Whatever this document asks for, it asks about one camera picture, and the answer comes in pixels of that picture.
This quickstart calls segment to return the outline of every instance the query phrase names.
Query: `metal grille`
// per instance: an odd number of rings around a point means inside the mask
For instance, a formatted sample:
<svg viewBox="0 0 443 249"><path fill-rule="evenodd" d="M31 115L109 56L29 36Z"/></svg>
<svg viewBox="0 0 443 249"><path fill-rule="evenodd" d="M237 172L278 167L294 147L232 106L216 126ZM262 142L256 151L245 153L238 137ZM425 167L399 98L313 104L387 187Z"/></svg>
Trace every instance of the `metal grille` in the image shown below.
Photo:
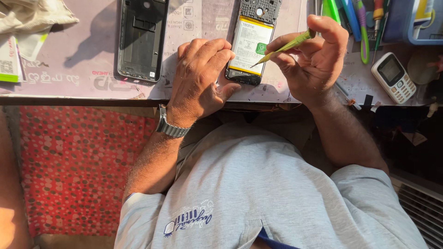
<svg viewBox="0 0 443 249"><path fill-rule="evenodd" d="M443 202L404 184L398 191L398 198L427 246L443 249Z"/></svg>

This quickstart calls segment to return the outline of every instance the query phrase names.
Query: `phone battery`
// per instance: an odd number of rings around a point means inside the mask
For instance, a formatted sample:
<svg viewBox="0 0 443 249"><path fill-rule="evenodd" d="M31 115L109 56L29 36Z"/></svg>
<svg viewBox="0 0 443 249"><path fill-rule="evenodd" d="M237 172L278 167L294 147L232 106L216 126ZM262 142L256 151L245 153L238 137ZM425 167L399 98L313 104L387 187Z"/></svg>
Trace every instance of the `phone battery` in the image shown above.
<svg viewBox="0 0 443 249"><path fill-rule="evenodd" d="M229 68L261 76L264 64L253 68L271 41L273 26L252 18L240 16L238 30L233 44L235 58L229 63Z"/></svg>

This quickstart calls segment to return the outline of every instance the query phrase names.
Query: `phone camera cutout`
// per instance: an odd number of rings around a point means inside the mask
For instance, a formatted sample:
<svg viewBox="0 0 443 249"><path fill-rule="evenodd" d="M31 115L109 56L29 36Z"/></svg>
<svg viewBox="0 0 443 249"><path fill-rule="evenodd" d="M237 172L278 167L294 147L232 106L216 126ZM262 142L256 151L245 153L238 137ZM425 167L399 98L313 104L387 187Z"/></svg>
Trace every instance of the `phone camera cutout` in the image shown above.
<svg viewBox="0 0 443 249"><path fill-rule="evenodd" d="M255 14L256 14L257 16L262 16L262 15L263 15L263 9L262 9L262 8L258 8L258 9L256 9L256 10L255 10Z"/></svg>

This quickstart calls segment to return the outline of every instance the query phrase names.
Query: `red polka dot cloth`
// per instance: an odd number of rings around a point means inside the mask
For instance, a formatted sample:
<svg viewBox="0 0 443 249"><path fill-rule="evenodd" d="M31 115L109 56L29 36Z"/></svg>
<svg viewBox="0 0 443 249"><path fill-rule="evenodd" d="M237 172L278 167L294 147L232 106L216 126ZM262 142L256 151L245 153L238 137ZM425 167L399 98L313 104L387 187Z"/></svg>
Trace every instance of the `red polka dot cloth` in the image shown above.
<svg viewBox="0 0 443 249"><path fill-rule="evenodd" d="M22 186L31 236L112 236L126 174L154 120L69 106L21 106Z"/></svg>

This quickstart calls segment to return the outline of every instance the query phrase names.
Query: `man's left hand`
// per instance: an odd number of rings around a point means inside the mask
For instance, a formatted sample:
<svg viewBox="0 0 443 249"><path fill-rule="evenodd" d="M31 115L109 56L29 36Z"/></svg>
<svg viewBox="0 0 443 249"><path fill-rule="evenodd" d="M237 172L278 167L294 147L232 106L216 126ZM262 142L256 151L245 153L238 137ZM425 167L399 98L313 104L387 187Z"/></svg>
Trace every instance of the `man's left hand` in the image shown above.
<svg viewBox="0 0 443 249"><path fill-rule="evenodd" d="M215 81L229 60L235 57L225 39L194 39L178 48L177 70L166 112L171 125L188 128L201 117L220 110L239 88L229 83L220 90Z"/></svg>

